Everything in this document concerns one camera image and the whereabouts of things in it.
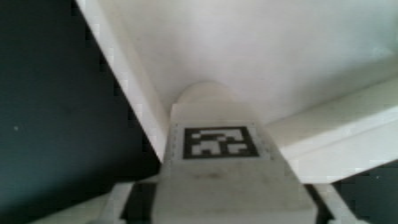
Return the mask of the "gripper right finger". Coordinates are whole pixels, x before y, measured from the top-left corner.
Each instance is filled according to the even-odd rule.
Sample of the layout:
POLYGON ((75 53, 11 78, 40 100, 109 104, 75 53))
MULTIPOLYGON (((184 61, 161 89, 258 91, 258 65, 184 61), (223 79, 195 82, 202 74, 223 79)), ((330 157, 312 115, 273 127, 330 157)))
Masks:
POLYGON ((372 224, 356 216, 335 186, 315 184, 314 187, 322 205, 315 224, 372 224))

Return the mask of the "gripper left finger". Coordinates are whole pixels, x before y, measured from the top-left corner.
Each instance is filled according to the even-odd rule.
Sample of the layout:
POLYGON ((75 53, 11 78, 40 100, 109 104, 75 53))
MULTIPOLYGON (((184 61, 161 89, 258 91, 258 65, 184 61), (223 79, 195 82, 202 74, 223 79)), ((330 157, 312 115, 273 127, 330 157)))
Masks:
POLYGON ((132 182, 118 183, 115 185, 100 216, 93 221, 88 222, 88 224, 127 224, 127 220, 122 218, 122 216, 125 212, 132 188, 132 182))

